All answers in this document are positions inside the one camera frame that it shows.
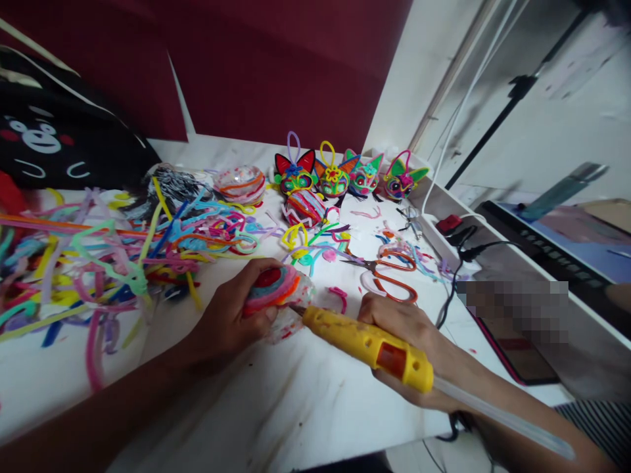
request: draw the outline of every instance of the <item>pixelated area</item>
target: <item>pixelated area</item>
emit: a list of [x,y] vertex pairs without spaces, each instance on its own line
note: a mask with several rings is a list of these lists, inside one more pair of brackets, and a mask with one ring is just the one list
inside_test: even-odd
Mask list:
[[563,281],[461,281],[457,295],[475,316],[535,344],[566,344],[568,285]]

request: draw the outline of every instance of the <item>left hand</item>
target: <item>left hand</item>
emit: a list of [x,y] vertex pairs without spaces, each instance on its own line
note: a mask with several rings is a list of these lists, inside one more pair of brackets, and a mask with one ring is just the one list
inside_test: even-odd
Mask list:
[[259,275],[282,265],[273,258],[252,259],[238,275],[219,286],[193,331],[173,348],[178,364],[184,363],[184,369],[195,375],[208,376],[263,338],[278,309],[268,307],[244,319],[243,305]]

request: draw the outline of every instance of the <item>smartphone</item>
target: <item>smartphone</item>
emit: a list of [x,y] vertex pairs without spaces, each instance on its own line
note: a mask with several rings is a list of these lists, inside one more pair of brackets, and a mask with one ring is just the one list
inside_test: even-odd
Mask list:
[[469,313],[516,382],[523,386],[560,382],[557,373],[542,354],[523,335],[515,332],[509,321],[481,319],[475,317],[471,311]]

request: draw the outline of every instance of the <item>right hand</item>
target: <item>right hand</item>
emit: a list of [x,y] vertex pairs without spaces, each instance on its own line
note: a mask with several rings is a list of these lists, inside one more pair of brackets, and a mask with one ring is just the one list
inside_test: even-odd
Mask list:
[[[427,314],[415,305],[403,304],[368,293],[362,298],[358,320],[377,325],[424,351],[437,376],[465,391],[471,393],[478,391],[478,386],[486,384],[484,379],[492,376],[492,373],[478,361],[447,340],[432,324]],[[373,375],[409,402],[426,409],[436,409],[447,413],[470,411],[468,406],[441,391],[432,390],[421,394],[403,385],[397,378],[381,369],[373,370]]]

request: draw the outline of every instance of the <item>black bag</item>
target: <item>black bag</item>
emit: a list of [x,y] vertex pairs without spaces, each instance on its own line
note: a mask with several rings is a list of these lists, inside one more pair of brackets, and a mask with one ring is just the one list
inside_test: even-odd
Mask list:
[[73,72],[0,47],[0,169],[19,187],[138,186],[160,158],[111,110]]

